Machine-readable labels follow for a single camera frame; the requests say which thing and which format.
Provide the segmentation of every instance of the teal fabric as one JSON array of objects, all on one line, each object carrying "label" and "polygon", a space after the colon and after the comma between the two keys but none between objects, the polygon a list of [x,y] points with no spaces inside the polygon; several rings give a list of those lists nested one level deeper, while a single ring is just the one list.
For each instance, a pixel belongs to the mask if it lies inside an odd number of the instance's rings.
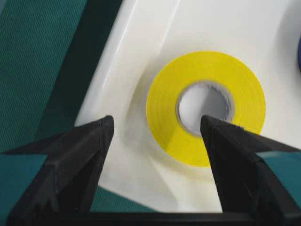
[{"label": "teal fabric", "polygon": [[34,140],[86,0],[7,0],[0,16],[0,152]]},{"label": "teal fabric", "polygon": [[152,209],[130,201],[98,187],[92,204],[92,212],[154,212]]},{"label": "teal fabric", "polygon": [[0,0],[0,15],[2,13],[2,10],[4,8],[4,4],[5,4],[6,0]]},{"label": "teal fabric", "polygon": [[0,225],[5,225],[14,205],[34,179],[46,155],[0,154]]},{"label": "teal fabric", "polygon": [[288,193],[301,208],[301,152],[257,153],[271,168]]},{"label": "teal fabric", "polygon": [[[121,2],[7,0],[0,15],[0,152],[73,127]],[[93,211],[124,208],[145,210],[97,189]]]}]

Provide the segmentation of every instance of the white surface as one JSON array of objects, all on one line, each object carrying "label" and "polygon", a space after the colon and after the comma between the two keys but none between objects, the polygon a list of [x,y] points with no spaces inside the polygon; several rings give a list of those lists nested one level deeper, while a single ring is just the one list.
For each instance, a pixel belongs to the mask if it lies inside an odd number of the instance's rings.
[{"label": "white surface", "polygon": [[114,117],[100,185],[159,211],[221,210],[211,170],[169,157],[145,117],[153,78],[195,50],[247,64],[265,92],[262,134],[301,148],[300,12],[299,0],[124,1],[76,121]]}]

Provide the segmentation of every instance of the white cardboard core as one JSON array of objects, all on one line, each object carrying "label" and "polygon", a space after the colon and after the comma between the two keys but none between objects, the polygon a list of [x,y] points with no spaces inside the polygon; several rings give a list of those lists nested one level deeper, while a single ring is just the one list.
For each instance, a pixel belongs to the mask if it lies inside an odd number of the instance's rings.
[{"label": "white cardboard core", "polygon": [[177,115],[182,126],[200,137],[201,118],[204,114],[230,121],[233,113],[232,96],[220,84],[212,81],[197,82],[188,86],[177,104]]}]

